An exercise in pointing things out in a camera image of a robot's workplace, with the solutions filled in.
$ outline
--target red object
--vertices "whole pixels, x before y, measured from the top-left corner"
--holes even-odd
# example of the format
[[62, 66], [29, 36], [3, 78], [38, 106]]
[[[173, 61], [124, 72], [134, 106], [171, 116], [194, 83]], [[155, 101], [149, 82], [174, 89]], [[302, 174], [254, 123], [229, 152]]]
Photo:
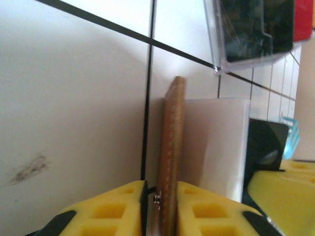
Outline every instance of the red object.
[[294, 42], [307, 40], [313, 31], [313, 0], [295, 0]]

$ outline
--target blue object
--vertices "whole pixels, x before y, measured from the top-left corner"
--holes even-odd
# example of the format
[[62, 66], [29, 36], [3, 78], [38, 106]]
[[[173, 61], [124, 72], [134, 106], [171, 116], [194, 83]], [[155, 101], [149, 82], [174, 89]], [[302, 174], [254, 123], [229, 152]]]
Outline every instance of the blue object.
[[283, 159], [288, 160], [291, 159], [297, 145], [300, 142], [300, 131], [298, 128], [299, 122], [296, 119], [283, 117], [283, 120], [287, 121], [288, 123], [292, 123], [289, 125], [289, 135], [285, 143], [284, 152], [283, 152]]

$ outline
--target dirt stain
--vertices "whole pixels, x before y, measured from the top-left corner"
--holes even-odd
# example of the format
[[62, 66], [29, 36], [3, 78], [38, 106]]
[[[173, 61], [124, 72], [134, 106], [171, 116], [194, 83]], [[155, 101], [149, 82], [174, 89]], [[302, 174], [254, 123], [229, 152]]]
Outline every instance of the dirt stain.
[[28, 180], [44, 170], [49, 169], [49, 161], [46, 156], [39, 155], [32, 162], [21, 167], [21, 170], [9, 181], [9, 185], [16, 185]]

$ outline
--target yellow foam block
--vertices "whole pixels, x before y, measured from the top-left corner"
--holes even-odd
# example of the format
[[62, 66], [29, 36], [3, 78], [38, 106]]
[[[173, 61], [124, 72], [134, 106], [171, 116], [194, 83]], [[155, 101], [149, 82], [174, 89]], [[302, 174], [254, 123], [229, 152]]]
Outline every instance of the yellow foam block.
[[76, 215], [60, 236], [141, 236], [140, 196], [144, 181], [135, 181], [65, 208]]
[[287, 170], [289, 172], [310, 174], [315, 176], [315, 163], [312, 162], [283, 160], [281, 162], [280, 169]]
[[315, 235], [314, 175], [259, 171], [248, 191], [287, 236]]
[[243, 211], [259, 214], [244, 204], [178, 182], [178, 236], [258, 236]]

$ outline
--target metal clip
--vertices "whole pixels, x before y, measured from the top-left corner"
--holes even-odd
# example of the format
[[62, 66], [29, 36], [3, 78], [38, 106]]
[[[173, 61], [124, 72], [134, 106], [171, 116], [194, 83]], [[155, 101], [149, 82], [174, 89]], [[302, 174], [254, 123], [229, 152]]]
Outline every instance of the metal clip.
[[162, 197], [161, 190], [159, 191], [159, 195], [155, 194], [154, 197], [153, 197], [153, 203], [158, 204], [158, 209], [160, 209], [160, 206], [161, 206], [161, 197]]

